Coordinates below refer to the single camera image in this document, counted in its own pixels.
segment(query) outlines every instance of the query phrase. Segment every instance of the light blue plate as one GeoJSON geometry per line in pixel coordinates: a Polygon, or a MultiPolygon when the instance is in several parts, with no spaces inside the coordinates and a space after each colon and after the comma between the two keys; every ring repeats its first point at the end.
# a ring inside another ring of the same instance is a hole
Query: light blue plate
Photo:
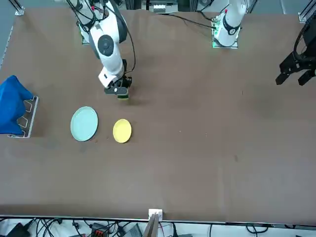
{"type": "Polygon", "coordinates": [[[70,122],[70,131],[73,137],[80,142],[89,140],[98,127],[98,116],[89,106],[78,109],[70,122]]]}

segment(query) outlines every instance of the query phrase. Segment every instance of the metal bracket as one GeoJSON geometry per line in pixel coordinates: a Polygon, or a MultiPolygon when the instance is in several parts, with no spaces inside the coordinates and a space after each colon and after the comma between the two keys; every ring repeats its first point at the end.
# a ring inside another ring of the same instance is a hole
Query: metal bracket
{"type": "Polygon", "coordinates": [[[157,237],[158,224],[162,221],[162,209],[149,209],[149,221],[145,228],[143,237],[157,237]]]}
{"type": "Polygon", "coordinates": [[[159,221],[162,221],[162,209],[149,209],[148,210],[148,217],[151,218],[152,215],[158,214],[159,221]]]}
{"type": "Polygon", "coordinates": [[[25,7],[23,7],[18,0],[9,0],[9,2],[12,4],[12,6],[15,8],[16,16],[22,16],[24,15],[25,7]]]}
{"type": "Polygon", "coordinates": [[[16,16],[23,16],[24,12],[25,12],[25,7],[22,7],[19,11],[18,10],[15,11],[15,15],[16,16]]]}
{"type": "Polygon", "coordinates": [[[23,134],[21,135],[8,134],[8,137],[29,138],[31,136],[38,102],[39,102],[39,98],[37,96],[34,96],[31,100],[24,101],[24,105],[26,108],[25,113],[23,114],[23,116],[21,116],[17,120],[17,123],[21,127],[23,134]]]}
{"type": "Polygon", "coordinates": [[[298,13],[300,23],[305,23],[316,10],[316,0],[310,0],[305,8],[298,13]]]}

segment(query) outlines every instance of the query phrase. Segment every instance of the brown table surface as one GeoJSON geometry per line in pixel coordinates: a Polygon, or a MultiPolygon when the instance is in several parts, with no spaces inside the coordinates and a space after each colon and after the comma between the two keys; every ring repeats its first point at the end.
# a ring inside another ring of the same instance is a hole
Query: brown table surface
{"type": "MultiPolygon", "coordinates": [[[[130,100],[105,95],[101,62],[66,8],[17,17],[0,73],[39,96],[32,138],[0,138],[0,213],[316,224],[316,80],[277,86],[302,28],[294,15],[246,15],[239,49],[210,30],[124,11],[137,65],[130,100]],[[99,126],[77,142],[70,120],[92,106],[99,126]],[[126,144],[112,136],[128,119],[126,144]]],[[[183,16],[209,23],[198,13],[183,16]]],[[[120,45],[130,68],[130,40],[120,45]]]]}

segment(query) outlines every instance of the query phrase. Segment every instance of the blue towel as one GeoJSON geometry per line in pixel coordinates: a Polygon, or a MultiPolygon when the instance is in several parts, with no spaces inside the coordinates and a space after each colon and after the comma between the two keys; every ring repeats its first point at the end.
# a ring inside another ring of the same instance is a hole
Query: blue towel
{"type": "Polygon", "coordinates": [[[33,94],[16,76],[10,76],[0,85],[0,133],[23,134],[17,119],[25,113],[23,101],[32,98],[33,94]]]}

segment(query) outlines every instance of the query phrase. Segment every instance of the white robotic arm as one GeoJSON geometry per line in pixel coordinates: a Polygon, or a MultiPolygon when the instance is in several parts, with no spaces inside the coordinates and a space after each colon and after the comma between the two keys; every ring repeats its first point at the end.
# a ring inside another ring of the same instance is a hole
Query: white robotic arm
{"type": "Polygon", "coordinates": [[[107,11],[107,17],[89,32],[90,45],[104,66],[99,80],[105,93],[127,98],[131,78],[125,76],[126,60],[122,60],[118,47],[126,39],[127,25],[113,0],[104,0],[103,9],[107,11]]]}
{"type": "Polygon", "coordinates": [[[230,0],[227,12],[223,12],[220,15],[218,34],[215,35],[215,38],[222,46],[228,47],[235,43],[245,13],[245,0],[230,0]]]}
{"type": "Polygon", "coordinates": [[[93,0],[63,1],[75,13],[82,36],[103,64],[99,80],[105,93],[128,98],[131,78],[125,76],[127,62],[122,60],[118,47],[126,40],[128,29],[114,0],[100,0],[96,4],[93,0]]]}

